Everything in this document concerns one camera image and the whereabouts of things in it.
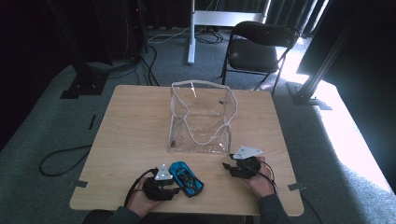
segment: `chair backrest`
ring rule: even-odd
[[[267,25],[256,21],[242,21],[231,31],[230,39],[235,35],[265,46],[293,48],[300,32],[291,27]]]

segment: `tape strip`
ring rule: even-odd
[[[79,188],[87,188],[88,187],[88,182],[85,182],[85,181],[81,181],[81,180],[78,180],[78,181],[70,181],[70,183],[69,183],[69,187],[79,187]]]
[[[295,183],[292,185],[288,185],[290,191],[294,190],[303,190],[306,189],[306,184],[305,183]]]

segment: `metal stand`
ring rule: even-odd
[[[49,7],[59,24],[59,32],[63,34],[61,42],[64,50],[77,72],[77,76],[68,91],[64,91],[61,99],[77,99],[80,95],[100,95],[106,84],[108,74],[95,73],[87,65],[78,42],[65,18],[57,0],[47,0]]]
[[[188,64],[194,64],[195,25],[235,26],[241,21],[259,21],[265,23],[271,0],[266,1],[262,13],[195,11],[195,0],[191,0],[191,37]]]
[[[319,105],[323,107],[323,109],[329,107],[326,105],[325,102],[319,100],[315,96],[312,97],[312,94],[309,96],[308,99],[304,98],[301,95],[303,84],[296,82],[288,82],[287,85],[291,94],[291,98],[293,99],[295,105]]]

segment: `finger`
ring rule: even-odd
[[[143,188],[143,184],[146,182],[147,179],[148,179],[147,177],[143,177],[143,178],[139,181],[139,183],[137,184],[136,189],[142,189],[142,188]]]
[[[257,160],[265,162],[265,157],[264,156],[257,157]]]

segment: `person's left hand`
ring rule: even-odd
[[[146,197],[145,192],[142,190],[146,180],[147,178],[144,177],[139,181],[136,188],[137,191],[132,193],[126,205],[126,208],[137,213],[140,217],[144,217],[151,209],[162,203],[162,201],[152,201]]]

